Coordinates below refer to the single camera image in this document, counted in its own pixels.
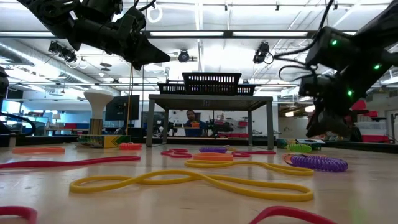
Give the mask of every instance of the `table leg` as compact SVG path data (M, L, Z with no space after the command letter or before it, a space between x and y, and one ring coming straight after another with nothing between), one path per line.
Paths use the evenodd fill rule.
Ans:
M147 123L147 147L152 147L154 135L155 100L149 100L148 123Z
M274 149L274 121L272 119L272 101L267 102L267 139L268 149Z
M169 109L164 109L164 121L163 121L163 144L167 143L167 130L169 129Z
M248 111L248 135L249 146L253 146L253 120L252 111Z

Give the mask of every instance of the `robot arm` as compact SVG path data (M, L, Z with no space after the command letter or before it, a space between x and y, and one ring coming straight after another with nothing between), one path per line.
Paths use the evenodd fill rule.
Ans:
M122 0L18 0L56 37L68 39L79 50L81 44L104 50L107 54L122 56L140 70L149 63L169 62L170 56L153 46L140 30L146 26L141 11L131 7L122 18L112 22L115 14L122 13Z
M307 126L307 136L333 131L341 136L351 134L343 117L350 108L392 66L398 66L398 54L385 50L398 42L398 0L355 35L344 34L332 27L322 27L310 44L304 68L322 64L336 70L332 77L306 75L299 94L314 97L315 112Z

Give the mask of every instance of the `ceiling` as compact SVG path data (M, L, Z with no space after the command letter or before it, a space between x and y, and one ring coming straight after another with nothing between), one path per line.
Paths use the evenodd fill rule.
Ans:
M133 0L123 1L124 12L132 6ZM140 1L138 7L146 5L147 1ZM280 8L276 11L276 2ZM326 25L340 30L358 30L372 18L384 10L391 0L339 0L338 8L329 12ZM158 0L157 8L161 8L162 17L159 22L147 19L145 30L317 30L325 8L324 0ZM144 11L152 19L159 16L159 10ZM13 0L0 0L0 32L4 31L47 31L26 8ZM68 71L75 79L47 79L48 82L82 82L109 83L118 78L122 83L129 83L130 64L117 55L107 55L96 48L82 45L77 54L87 62L82 69L77 65L67 68L62 58L52 55L49 51L51 41L58 41L61 45L72 49L67 40L60 39L0 39L0 43L12 48L23 49L25 54L38 58L40 61L56 60L52 65L60 70ZM168 63L148 65L141 71L134 71L134 83L164 82L166 76L175 76L179 72L239 72L241 81L247 79L250 83L285 83L277 75L285 62L275 61L271 65L255 65L252 62L254 52L262 41L268 41L272 53L285 50L301 49L306 46L308 39L150 39L150 42L160 50L174 56ZM188 50L193 62L180 63L175 56L180 50ZM294 58L304 61L306 53L294 55ZM111 64L111 71L103 72L100 63ZM317 72L327 72L328 68L320 66ZM291 80L300 76L301 70L289 69L284 71L283 78ZM126 86L112 87L121 91ZM146 86L145 90L157 90L156 87ZM261 88L260 91L281 91L281 88Z

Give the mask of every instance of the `wooden table surface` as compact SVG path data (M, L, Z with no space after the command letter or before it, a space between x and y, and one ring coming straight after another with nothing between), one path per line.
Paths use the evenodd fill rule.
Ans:
M349 164L348 171L339 174L316 172L313 177L302 177L280 174L257 166L187 168L183 164L184 159L171 159L160 155L162 150L173 147L184 147L196 153L200 146L166 145L152 149L143 146L141 152L83 149L69 144L62 146L66 147L65 154L62 155L15 155L6 149L1 149L0 162L75 161L125 155L140 155L141 161L113 162L85 167L0 170L0 206L20 205L35 208L39 212L38 224L246 224L261 210L273 205L291 206L315 212L339 224L397 223L398 155L395 154L323 148L320 153L345 159ZM250 149L247 146L237 148ZM285 150L278 149L276 156L255 155L251 159L284 164L283 153ZM309 202L263 200L217 189L201 180L175 185L132 185L93 194L73 194L68 190L70 182L82 177L137 176L167 169L300 184L313 189L315 198ZM20 218L0 217L0 223L26 222ZM306 222L293 218L273 217L261 223Z

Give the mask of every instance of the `yellow rubber band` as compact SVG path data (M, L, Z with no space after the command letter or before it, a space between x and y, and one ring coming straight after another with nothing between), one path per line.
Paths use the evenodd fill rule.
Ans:
M158 175L187 175L189 177L170 179L170 180L147 180L150 177L155 177ZM120 182L116 184L102 185L98 187L87 187L82 186L82 184L86 184L89 182L98 182L98 181L109 181L109 180L118 180ZM209 184L214 185L223 190L228 190L230 192L234 192L241 195L246 195L249 197L268 199L268 200L284 200L289 202L304 202L313 199L313 191L307 187L297 185L297 184L286 184L286 183L272 183L272 182L264 182L257 180L246 180L235 177L227 177L222 175L203 175L195 172L190 172L186 170L162 170L150 172L148 174L143 174L138 177L128 177L128 176L94 176L94 177L86 177L80 180L73 181L69 190L73 193L92 193L92 192L100 192L105 190L114 190L121 187L125 187L131 184L148 184L148 185L167 185L167 184L180 184L186 183L194 180L204 180ZM303 192L302 194L282 194L282 193L271 193L271 192L263 192L257 190L249 190L244 189L242 187L235 187L233 185L229 185L223 183L219 180L234 182L238 184L246 184L251 186L258 187L272 187L279 189L291 189L298 190Z
M256 161L200 161L200 160L188 160L185 161L185 165L187 167L194 168L219 168L219 167L228 167L233 165L259 165L266 169L270 169L276 172L281 172L284 174L290 175L313 175L313 170L302 167L292 167L292 166L283 166L278 164L270 164L266 162L256 162Z

